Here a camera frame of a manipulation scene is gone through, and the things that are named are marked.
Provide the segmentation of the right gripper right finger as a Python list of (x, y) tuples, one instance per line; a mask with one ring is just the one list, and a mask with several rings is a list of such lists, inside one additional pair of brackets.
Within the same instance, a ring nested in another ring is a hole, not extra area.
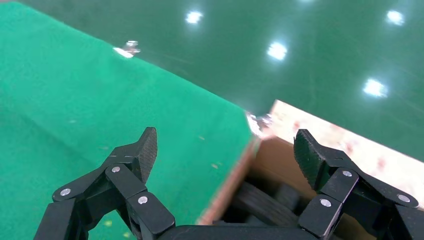
[(302, 229), (327, 240), (345, 214), (378, 240), (423, 239), (424, 213), (413, 196), (366, 174), (344, 151), (319, 144), (307, 129), (297, 131), (293, 151), (316, 192), (298, 219)]

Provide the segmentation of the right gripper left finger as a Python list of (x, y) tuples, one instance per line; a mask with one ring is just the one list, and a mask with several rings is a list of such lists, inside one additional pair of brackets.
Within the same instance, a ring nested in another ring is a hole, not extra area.
[(37, 240), (86, 240), (115, 211), (139, 240), (156, 240), (176, 225), (175, 217), (146, 186), (157, 157), (157, 131), (118, 146), (98, 168), (52, 194), (35, 234)]

